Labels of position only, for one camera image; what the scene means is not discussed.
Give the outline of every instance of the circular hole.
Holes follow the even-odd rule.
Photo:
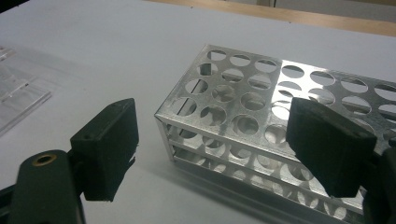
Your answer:
[[[301,169],[292,165],[288,165],[289,172],[291,173],[294,178],[307,181],[314,178],[314,176],[308,170]]]
[[[275,194],[281,195],[286,198],[289,198],[293,193],[289,187],[279,185],[278,183],[274,183],[273,191]]]
[[[290,111],[290,102],[287,101],[277,101],[273,103],[271,111],[279,119],[288,120]]]
[[[237,54],[230,58],[230,62],[236,66],[246,66],[250,64],[248,56]]]
[[[297,190],[295,190],[295,189],[290,189],[290,193],[288,194],[288,199],[290,199],[290,200],[293,200],[293,201],[295,201],[295,202],[297,202]]]
[[[262,177],[259,177],[257,175],[252,175],[250,178],[250,182],[252,185],[262,188],[262,189],[270,189],[270,182],[269,180],[264,180]]]
[[[236,179],[243,180],[247,177],[247,175],[245,174],[245,172],[243,172],[241,170],[237,170],[237,171],[233,172],[233,177]]]
[[[227,167],[225,165],[219,164],[213,169],[213,171],[216,171],[216,172],[219,172],[219,173],[223,173],[226,168]]]
[[[297,200],[300,204],[308,206],[310,208],[316,208],[318,206],[318,199],[310,195],[304,194],[300,191],[297,192]]]
[[[286,127],[279,124],[268,126],[264,136],[269,143],[284,143],[286,141]]]
[[[229,81],[231,83],[236,83],[241,81],[244,78],[244,74],[239,71],[238,69],[227,69],[225,70],[222,74],[221,77],[224,78],[224,80]]]
[[[201,79],[191,80],[186,85],[186,91],[191,94],[200,94],[207,90],[207,83]]]
[[[179,116],[188,116],[197,108],[197,104],[191,98],[183,97],[176,99],[172,104],[172,111]]]
[[[33,166],[47,165],[55,160],[56,160],[56,155],[54,154],[41,155],[33,161]]]
[[[237,134],[255,134],[259,130],[259,123],[249,115],[238,115],[233,118],[233,131]]]
[[[255,63],[256,68],[262,72],[270,73],[276,70],[276,64],[268,60],[259,60]]]
[[[241,97],[241,104],[248,110],[261,110],[265,106],[265,101],[259,94],[248,92]]]
[[[366,115],[371,111],[369,103],[357,96],[344,97],[341,103],[347,110],[356,115]]]
[[[396,105],[381,105],[378,110],[384,119],[396,123]]]
[[[367,85],[364,82],[353,77],[343,78],[341,80],[341,85],[345,89],[353,92],[365,92],[368,90]]]
[[[52,159],[51,156],[43,156],[43,157],[40,157],[40,158],[37,160],[37,162],[38,162],[38,163],[44,163],[44,162],[50,161],[51,159]]]
[[[330,86],[335,81],[334,77],[330,74],[319,71],[311,73],[311,79],[322,86]]]
[[[220,125],[224,122],[225,118],[225,111],[221,107],[216,105],[207,106],[201,111],[201,122],[205,125]]]
[[[257,90],[267,90],[271,87],[271,79],[267,75],[256,75],[251,77],[247,82]]]
[[[235,98],[235,90],[230,86],[220,85],[212,91],[212,96],[219,102],[230,102]]]
[[[226,53],[219,49],[210,50],[207,53],[207,58],[213,61],[221,61],[225,59]]]
[[[257,156],[257,161],[259,162],[259,164],[269,170],[275,170],[277,167],[279,167],[280,162],[270,159],[268,157],[264,157],[262,155],[258,155]]]
[[[328,215],[341,220],[347,216],[347,210],[344,207],[338,207],[334,204],[324,203],[324,209]]]
[[[205,163],[205,161],[206,161],[205,157],[196,155],[192,162],[197,165],[203,165]]]
[[[323,89],[312,89],[308,92],[309,99],[319,102],[323,105],[334,103],[334,96],[331,92]]]
[[[218,147],[221,147],[222,145],[224,145],[224,143],[222,143],[220,141],[217,141],[215,139],[208,138],[205,136],[202,137],[202,141],[204,142],[204,145],[206,147],[210,147],[210,148],[218,148]]]
[[[357,125],[361,126],[363,129],[375,135],[374,129],[368,124],[366,121],[361,119],[350,119],[352,122],[356,123]]]
[[[251,156],[251,152],[249,152],[245,149],[239,149],[239,148],[235,148],[235,147],[232,147],[230,149],[230,152],[233,156],[235,156],[238,159],[246,159]]]
[[[203,63],[197,67],[197,72],[201,76],[212,76],[218,72],[218,68],[213,63]]]
[[[396,147],[396,129],[387,129],[383,134],[384,140],[388,142],[390,147]]]
[[[282,95],[287,97],[293,97],[291,92],[300,91],[301,87],[294,82],[284,81],[277,84],[277,86],[282,87],[278,90]]]
[[[396,100],[396,88],[389,86],[389,85],[384,85],[384,84],[379,84],[375,86],[375,92],[379,96],[381,96],[384,99],[395,101]]]
[[[302,77],[304,75],[303,69],[293,66],[293,65],[287,65],[282,68],[282,73],[291,78],[298,78]]]
[[[193,133],[184,129],[180,130],[180,133],[178,133],[178,135],[184,139],[190,139],[195,137],[195,135],[197,135],[197,133]]]

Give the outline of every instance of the white tabletop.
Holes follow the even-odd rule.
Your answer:
[[[83,200],[88,223],[262,223],[196,188],[168,160],[153,117],[205,44],[396,81],[394,37],[142,1],[32,0],[0,14],[0,45],[52,97],[0,137],[0,189],[25,159],[69,150],[106,105],[133,97],[136,163],[115,202]]]

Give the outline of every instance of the transparent acrylic tray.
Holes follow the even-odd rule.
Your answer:
[[[15,52],[0,47],[0,136],[50,98],[29,77],[17,77],[2,63]]]

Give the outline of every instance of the wooden edge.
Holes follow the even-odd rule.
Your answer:
[[[151,2],[201,7],[271,20],[288,21],[360,33],[396,36],[396,23],[331,16],[276,7],[262,7],[219,0],[148,0]]]
[[[349,1],[396,7],[396,1],[394,0],[349,0]]]

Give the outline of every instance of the white table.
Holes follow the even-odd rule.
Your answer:
[[[195,187],[205,185],[168,160],[153,117],[206,43],[396,81],[394,37],[142,1],[32,0],[0,14],[0,45],[53,96],[0,137],[0,189],[25,159],[69,150],[106,105],[134,97],[136,163],[114,203],[83,200],[88,223],[263,222]]]

